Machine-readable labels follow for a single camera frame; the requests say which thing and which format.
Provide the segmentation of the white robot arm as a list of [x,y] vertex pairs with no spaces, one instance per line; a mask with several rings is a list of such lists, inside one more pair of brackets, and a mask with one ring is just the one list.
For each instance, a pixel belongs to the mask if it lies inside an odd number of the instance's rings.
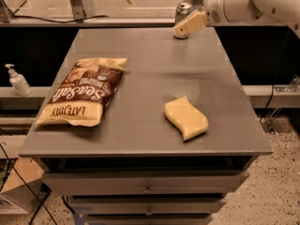
[[200,9],[187,12],[173,27],[186,38],[207,26],[284,24],[300,38],[300,0],[202,0]]

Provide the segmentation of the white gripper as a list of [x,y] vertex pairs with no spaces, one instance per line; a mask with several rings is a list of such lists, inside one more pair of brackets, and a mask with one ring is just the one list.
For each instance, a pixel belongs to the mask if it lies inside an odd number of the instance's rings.
[[177,38],[185,38],[190,33],[203,30],[207,24],[221,26],[227,19],[224,11],[225,0],[204,0],[204,11],[192,11],[183,21],[173,27],[173,34]]

